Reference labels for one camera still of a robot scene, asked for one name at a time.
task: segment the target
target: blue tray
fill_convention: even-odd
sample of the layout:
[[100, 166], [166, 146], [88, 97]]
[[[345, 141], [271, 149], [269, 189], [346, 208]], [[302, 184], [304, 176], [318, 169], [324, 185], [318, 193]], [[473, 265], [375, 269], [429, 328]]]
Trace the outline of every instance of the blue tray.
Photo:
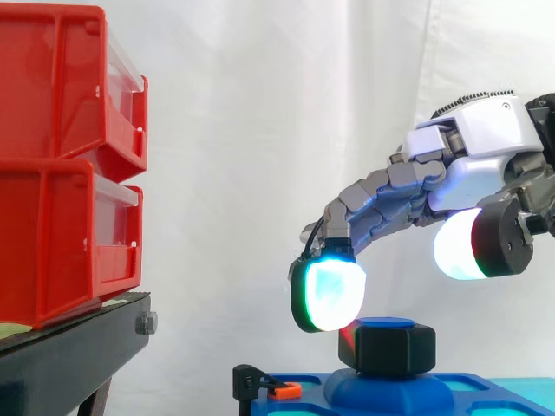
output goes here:
[[261, 397], [252, 403], [251, 416], [555, 416], [555, 379], [424, 374], [391, 381], [364, 379], [351, 369], [273, 375], [300, 382], [303, 398]]

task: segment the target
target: metal bolt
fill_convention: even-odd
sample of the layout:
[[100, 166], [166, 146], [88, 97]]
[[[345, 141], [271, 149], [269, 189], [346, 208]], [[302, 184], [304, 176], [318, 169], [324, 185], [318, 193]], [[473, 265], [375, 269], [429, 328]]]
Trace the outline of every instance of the metal bolt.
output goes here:
[[154, 335], [158, 328], [158, 314], [156, 312], [145, 312], [138, 319], [137, 334]]

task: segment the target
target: red storage bin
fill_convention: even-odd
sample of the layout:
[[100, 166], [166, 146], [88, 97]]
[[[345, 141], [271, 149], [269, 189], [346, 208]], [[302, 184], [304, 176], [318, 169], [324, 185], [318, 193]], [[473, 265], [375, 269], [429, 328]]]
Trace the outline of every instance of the red storage bin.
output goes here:
[[140, 284], [142, 193], [86, 160], [0, 160], [0, 322], [40, 328]]
[[0, 159], [88, 159], [115, 182], [147, 169], [147, 80], [95, 6], [0, 3]]

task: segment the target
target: white fabric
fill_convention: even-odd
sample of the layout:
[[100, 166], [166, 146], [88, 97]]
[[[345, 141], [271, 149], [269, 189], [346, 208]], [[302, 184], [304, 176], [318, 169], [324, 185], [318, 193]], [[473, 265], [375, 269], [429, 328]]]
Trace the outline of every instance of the white fabric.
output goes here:
[[[160, 317], [106, 415], [232, 415], [232, 368], [326, 372], [336, 334], [291, 318], [299, 232], [461, 94], [555, 91], [550, 0], [101, 0], [150, 81], [144, 283]], [[522, 276], [458, 282], [439, 225], [360, 256], [364, 315], [433, 326], [441, 371], [555, 374], [550, 237]]]

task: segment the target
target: black cylindrical object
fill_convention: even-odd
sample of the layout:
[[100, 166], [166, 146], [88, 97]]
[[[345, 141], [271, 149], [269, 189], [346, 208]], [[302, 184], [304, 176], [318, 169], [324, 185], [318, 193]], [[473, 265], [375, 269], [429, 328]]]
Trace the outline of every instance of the black cylindrical object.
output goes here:
[[472, 227], [472, 248], [476, 263], [487, 277], [518, 275], [532, 260], [519, 223], [516, 199], [482, 207]]

